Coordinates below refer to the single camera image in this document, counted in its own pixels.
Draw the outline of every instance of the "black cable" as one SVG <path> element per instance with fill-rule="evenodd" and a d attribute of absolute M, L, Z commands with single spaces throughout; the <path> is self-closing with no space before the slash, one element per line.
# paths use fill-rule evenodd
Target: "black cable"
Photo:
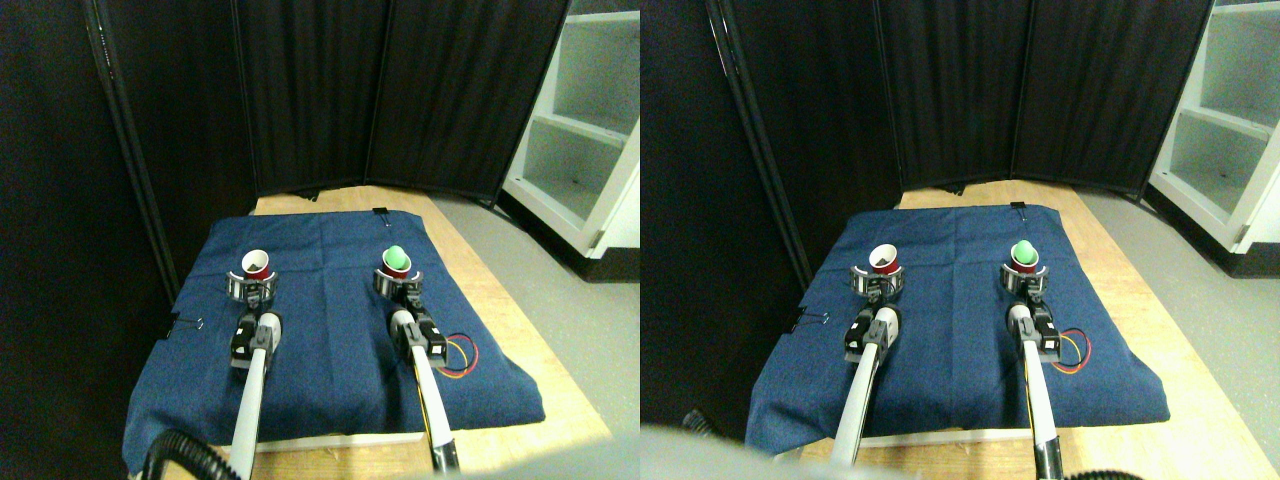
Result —
<path fill-rule="evenodd" d="M 1080 357 L 1075 360 L 1075 364 L 1062 364 L 1062 362 L 1057 362 L 1057 365 L 1059 365 L 1059 366 L 1061 366 L 1061 367 L 1064 367 L 1064 369 L 1074 369 L 1074 367 L 1078 367 L 1078 366 L 1080 366 L 1080 364 L 1084 364 L 1084 358 L 1088 358 L 1088 357 L 1089 357 L 1089 355 L 1091 355 L 1091 353 L 1093 353 L 1093 344 L 1088 342 L 1088 338 L 1089 338 L 1089 334 L 1084 333 L 1084 330 L 1080 330 L 1080 329 L 1078 329 L 1078 328 L 1069 328 L 1069 329 L 1066 329 L 1066 330 L 1062 330 L 1061 335 L 1062 335 L 1062 337 L 1066 337 L 1066 333 L 1068 333 L 1068 332 L 1079 332 L 1079 333 L 1080 333 L 1080 337 L 1084 337 L 1084 338 L 1085 338 L 1085 342 L 1084 342 L 1084 351 L 1083 351 L 1083 352 L 1080 352 Z"/>
<path fill-rule="evenodd" d="M 197 480 L 239 480 L 232 466 L 204 442 L 180 430 L 169 429 L 151 442 L 147 461 L 142 466 L 142 480 L 164 477 L 166 462 L 173 461 Z"/>
<path fill-rule="evenodd" d="M 475 352 L 480 351 L 480 346 L 476 344 L 476 340 L 471 339 L 471 335 L 467 335 L 465 333 L 458 332 L 458 333 L 454 333 L 454 334 L 445 335 L 444 338 L 448 339 L 449 337 L 462 337 L 462 338 L 466 338 L 467 342 L 471 342 L 471 349 L 472 351 L 475 351 Z M 457 374 L 462 374 L 463 371 L 467 371 L 467 369 L 471 369 L 472 366 L 475 366 L 476 361 L 479 361 L 479 356 L 470 356 L 470 357 L 467 357 L 466 364 L 462 365 L 462 369 L 454 370 L 454 369 L 451 369 L 447 365 L 443 366 L 442 369 L 448 370 L 451 374 L 457 375 Z"/>

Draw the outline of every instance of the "blue cloth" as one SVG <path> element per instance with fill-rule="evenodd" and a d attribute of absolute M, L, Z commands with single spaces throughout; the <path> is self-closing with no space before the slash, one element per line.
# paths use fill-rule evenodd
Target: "blue cloth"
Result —
<path fill-rule="evenodd" d="M 868 269 L 881 243 L 895 244 L 906 269 L 896 301 L 902 321 L 876 375 L 864 436 L 1029 425 L 1020 356 L 1005 330 L 1015 297 L 998 284 L 1000 265 L 1020 239 L 1050 269 L 1044 301 L 1059 330 L 1080 328 L 1093 340 L 1093 357 L 1075 375 L 1042 364 L 1057 426 L 1169 420 L 1160 378 L 1120 337 L 1057 211 L 1033 205 L 1024 212 L 1027 221 L 1009 206 L 851 218 L 801 301 L 832 321 L 800 325 L 778 340 L 751 392 L 746 443 L 781 453 L 836 435 L 855 370 L 842 340 L 865 303 L 849 285 L 849 268 Z M 1070 344 L 1062 352 L 1064 362 L 1075 361 Z"/>
<path fill-rule="evenodd" d="M 449 276 L 417 215 L 392 211 L 392 227 L 372 211 L 265 215 L 220 220 L 209 234 L 174 311 L 205 319 L 200 330 L 156 342 L 133 389 L 124 430 L 124 461 L 142 468 L 151 442 L 177 428 L 212 444 L 230 444 L 244 388 L 230 367 L 229 344 L 243 303 L 224 293 L 227 271 L 253 248 L 279 273 L 273 310 L 280 344 L 262 393 L 259 440 L 328 434 L 424 431 L 413 370 L 387 333 L 394 303 L 374 291 L 374 270 L 392 244 L 421 270 L 422 301 L 445 335 L 466 333 L 480 362 L 462 379 L 433 370 L 449 425 L 457 430 L 545 419 L 538 385 L 507 360 Z M 177 328 L 186 326 L 177 324 Z M 466 340 L 457 342 L 472 356 Z M 461 369 L 457 349 L 449 366 Z"/>

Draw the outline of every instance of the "paper cup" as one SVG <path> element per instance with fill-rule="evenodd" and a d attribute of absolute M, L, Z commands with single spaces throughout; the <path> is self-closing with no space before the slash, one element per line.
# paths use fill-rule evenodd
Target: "paper cup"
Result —
<path fill-rule="evenodd" d="M 1027 265 L 1018 261 L 1018 257 L 1014 256 L 1014 248 L 1018 248 L 1016 243 L 1012 247 L 1009 247 L 1009 266 L 1011 266 L 1014 271 L 1023 274 L 1036 273 L 1036 265 L 1039 265 L 1039 252 L 1036 252 L 1036 261 L 1033 261 L 1030 265 Z"/>
<path fill-rule="evenodd" d="M 387 248 L 387 250 L 383 251 L 383 273 L 387 274 L 387 275 L 389 275 L 389 276 L 392 276 L 392 278 L 406 278 L 406 276 L 408 276 L 408 270 L 413 268 L 413 259 L 410 259 L 408 256 L 406 256 L 404 259 L 408 260 L 408 261 L 404 262 L 404 269 L 403 270 L 396 270 L 396 269 L 390 268 L 389 265 L 387 265 L 387 252 L 388 251 L 390 251 L 390 248 Z"/>
<path fill-rule="evenodd" d="M 872 250 L 872 256 L 867 260 L 870 261 L 872 270 L 876 270 L 881 275 L 888 275 L 900 269 L 897 265 L 897 247 L 888 243 Z"/>
<path fill-rule="evenodd" d="M 244 253 L 241 259 L 241 270 L 244 270 L 244 278 L 253 280 L 265 280 L 271 276 L 271 270 L 268 264 L 271 262 L 271 257 L 261 250 L 255 250 Z"/>

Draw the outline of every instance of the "black partition panel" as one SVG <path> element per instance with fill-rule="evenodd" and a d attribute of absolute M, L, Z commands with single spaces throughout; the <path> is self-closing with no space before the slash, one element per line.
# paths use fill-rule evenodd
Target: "black partition panel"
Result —
<path fill-rule="evenodd" d="M 1032 1 L 882 1 L 902 187 L 1009 177 Z"/>
<path fill-rule="evenodd" d="M 850 215 L 891 209 L 902 196 L 876 5 L 723 4 L 741 46 L 737 67 L 754 84 L 804 257 L 815 270 Z"/>
<path fill-rule="evenodd" d="M 100 10 L 179 279 L 214 221 L 253 209 L 253 164 L 225 0 Z"/>
<path fill-rule="evenodd" d="M 5 4 L 0 45 L 0 470 L 122 477 L 129 394 L 169 306 L 84 4 Z"/>
<path fill-rule="evenodd" d="M 257 193 L 361 183 L 389 4 L 237 5 Z"/>
<path fill-rule="evenodd" d="M 366 179 L 495 198 L 567 4 L 393 1 Z"/>
<path fill-rule="evenodd" d="M 641 10 L 646 120 L 640 421 L 700 408 L 742 438 L 750 387 L 800 279 L 777 229 L 700 1 Z"/>
<path fill-rule="evenodd" d="M 1212 1 L 1038 1 L 1012 174 L 1135 193 Z"/>

